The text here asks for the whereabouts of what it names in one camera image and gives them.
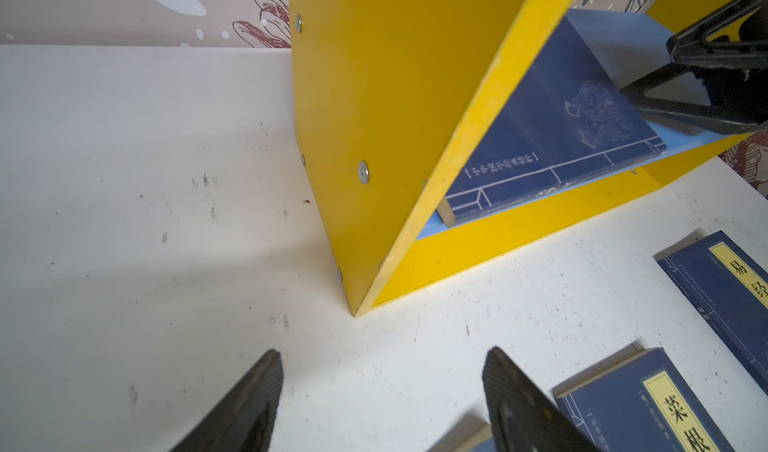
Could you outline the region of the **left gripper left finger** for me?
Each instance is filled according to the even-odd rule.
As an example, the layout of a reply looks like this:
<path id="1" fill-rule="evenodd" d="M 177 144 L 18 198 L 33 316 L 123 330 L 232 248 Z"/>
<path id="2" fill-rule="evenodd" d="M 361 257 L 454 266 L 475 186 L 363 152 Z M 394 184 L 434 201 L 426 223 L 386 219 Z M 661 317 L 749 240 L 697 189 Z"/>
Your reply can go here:
<path id="1" fill-rule="evenodd" d="M 267 451 L 283 380 L 281 354 L 270 349 L 172 451 Z"/>

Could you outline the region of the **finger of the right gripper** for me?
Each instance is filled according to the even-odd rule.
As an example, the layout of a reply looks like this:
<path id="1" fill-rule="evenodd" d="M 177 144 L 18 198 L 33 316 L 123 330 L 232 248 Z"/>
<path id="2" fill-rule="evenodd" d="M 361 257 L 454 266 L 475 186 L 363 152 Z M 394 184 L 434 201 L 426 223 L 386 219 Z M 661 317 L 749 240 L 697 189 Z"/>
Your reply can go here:
<path id="1" fill-rule="evenodd" d="M 673 35 L 666 43 L 674 63 L 760 70 L 767 67 L 767 0 L 732 0 Z"/>
<path id="2" fill-rule="evenodd" d="M 656 98 L 648 92 L 681 76 L 701 81 L 709 103 Z M 765 69 L 705 68 L 669 63 L 621 89 L 641 113 L 677 120 L 720 135 L 753 133 L 767 127 Z"/>

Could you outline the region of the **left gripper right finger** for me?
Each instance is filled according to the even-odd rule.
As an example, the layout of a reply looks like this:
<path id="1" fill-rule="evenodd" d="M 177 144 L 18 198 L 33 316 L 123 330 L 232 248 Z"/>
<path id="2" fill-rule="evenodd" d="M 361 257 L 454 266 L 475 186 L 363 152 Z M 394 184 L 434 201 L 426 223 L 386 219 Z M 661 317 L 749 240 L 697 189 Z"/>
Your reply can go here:
<path id="1" fill-rule="evenodd" d="M 496 451 L 597 450 L 501 348 L 488 351 L 482 381 Z"/>

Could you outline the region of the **blue book yellow label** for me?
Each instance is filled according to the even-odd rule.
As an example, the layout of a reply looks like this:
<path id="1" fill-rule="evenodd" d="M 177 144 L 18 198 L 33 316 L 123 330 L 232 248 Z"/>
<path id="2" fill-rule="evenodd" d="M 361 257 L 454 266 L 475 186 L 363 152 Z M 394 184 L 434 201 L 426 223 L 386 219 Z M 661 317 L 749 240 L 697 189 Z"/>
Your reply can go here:
<path id="1" fill-rule="evenodd" d="M 447 227 L 665 152 L 576 28 L 562 19 L 437 207 Z"/>

